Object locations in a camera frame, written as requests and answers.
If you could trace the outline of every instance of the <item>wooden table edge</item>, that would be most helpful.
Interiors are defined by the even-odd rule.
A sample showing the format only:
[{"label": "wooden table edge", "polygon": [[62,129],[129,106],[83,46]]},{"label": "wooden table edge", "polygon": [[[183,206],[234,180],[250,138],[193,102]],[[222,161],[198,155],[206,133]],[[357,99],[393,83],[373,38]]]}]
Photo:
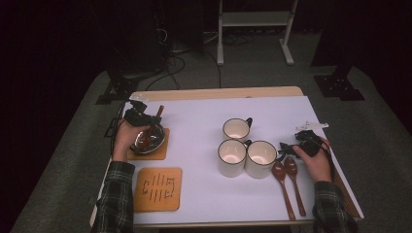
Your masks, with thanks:
[{"label": "wooden table edge", "polygon": [[279,220],[279,221],[237,221],[237,222],[194,222],[194,223],[154,223],[135,224],[134,229],[141,228],[214,228],[214,227],[234,227],[234,226],[276,226],[276,225],[305,225],[313,224],[313,220]]},{"label": "wooden table edge", "polygon": [[161,100],[195,100],[195,99],[224,99],[251,97],[303,96],[297,86],[242,87],[220,89],[185,89],[185,90],[156,90],[136,91],[132,98],[153,101]]}]

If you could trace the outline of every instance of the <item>wooden spoon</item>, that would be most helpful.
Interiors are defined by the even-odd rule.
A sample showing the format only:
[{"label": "wooden spoon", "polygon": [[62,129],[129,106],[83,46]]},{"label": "wooden spoon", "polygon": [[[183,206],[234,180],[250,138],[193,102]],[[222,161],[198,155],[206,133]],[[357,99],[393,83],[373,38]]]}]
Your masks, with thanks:
[{"label": "wooden spoon", "polygon": [[[163,112],[164,106],[160,105],[157,110],[156,117],[160,117],[161,113]],[[143,132],[142,140],[138,142],[138,150],[139,151],[145,151],[151,146],[152,142],[152,130],[153,126],[151,125],[149,129]]]},{"label": "wooden spoon", "polygon": [[286,208],[288,210],[288,215],[290,220],[296,220],[294,216],[294,212],[292,209],[291,201],[289,200],[288,193],[286,192],[285,188],[285,176],[286,176],[286,169],[281,162],[275,162],[272,168],[272,174],[282,185],[282,190],[285,197]]},{"label": "wooden spoon", "polygon": [[303,206],[302,199],[300,198],[299,189],[297,188],[297,182],[296,182],[297,164],[293,160],[293,158],[287,157],[285,159],[285,168],[286,168],[286,173],[291,177],[293,181],[294,191],[296,193],[297,207],[299,208],[300,215],[306,216],[305,208]]}]

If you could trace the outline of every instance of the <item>white metal stand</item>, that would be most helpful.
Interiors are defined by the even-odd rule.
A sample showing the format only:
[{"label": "white metal stand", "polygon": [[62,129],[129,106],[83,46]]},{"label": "white metal stand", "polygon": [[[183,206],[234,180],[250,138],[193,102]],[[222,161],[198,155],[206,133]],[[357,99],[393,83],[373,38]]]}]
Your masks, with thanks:
[{"label": "white metal stand", "polygon": [[224,13],[223,0],[221,0],[219,5],[218,65],[223,66],[223,28],[233,26],[286,26],[285,36],[279,42],[288,65],[293,65],[294,61],[288,48],[288,40],[297,1],[293,0],[291,10],[284,12]]}]

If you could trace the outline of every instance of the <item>cork trivet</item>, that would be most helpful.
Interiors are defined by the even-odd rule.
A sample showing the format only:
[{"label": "cork trivet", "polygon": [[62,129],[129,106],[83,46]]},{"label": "cork trivet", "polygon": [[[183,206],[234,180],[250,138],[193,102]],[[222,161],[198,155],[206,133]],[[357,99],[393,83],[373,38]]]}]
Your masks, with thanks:
[{"label": "cork trivet", "polygon": [[181,184],[181,168],[142,168],[134,192],[134,212],[177,211]]},{"label": "cork trivet", "polygon": [[163,160],[166,158],[166,153],[167,153],[167,144],[169,143],[169,135],[170,135],[170,129],[165,128],[164,129],[164,141],[160,145],[160,147],[152,151],[150,153],[145,153],[145,154],[137,154],[133,152],[132,150],[129,150],[127,152],[127,159],[128,160]]}]

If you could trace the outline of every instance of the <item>person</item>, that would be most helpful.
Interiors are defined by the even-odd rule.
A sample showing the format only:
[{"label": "person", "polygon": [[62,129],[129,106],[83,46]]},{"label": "person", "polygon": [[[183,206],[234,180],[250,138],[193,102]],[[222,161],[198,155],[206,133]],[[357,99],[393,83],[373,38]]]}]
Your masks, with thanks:
[{"label": "person", "polygon": [[[148,128],[135,127],[127,120],[121,120],[101,198],[96,203],[96,219],[90,232],[133,232],[132,176],[135,167],[127,163],[127,151],[139,132]],[[324,149],[328,150],[329,141],[323,141]],[[319,150],[310,157],[299,146],[294,146],[293,150],[302,158],[315,182],[314,232],[357,232],[357,223],[344,209],[342,191],[332,182],[325,151]]]},{"label": "person", "polygon": [[330,143],[322,138],[322,150],[311,157],[301,147],[293,146],[294,152],[305,163],[309,176],[315,182],[315,206],[312,214],[315,217],[314,232],[358,232],[358,225],[353,217],[344,209],[341,189],[332,182],[332,172],[328,156]]},{"label": "person", "polygon": [[122,119],[116,134],[97,213],[90,232],[133,232],[132,177],[134,165],[127,163],[127,151],[137,135],[149,126],[132,126]]}]

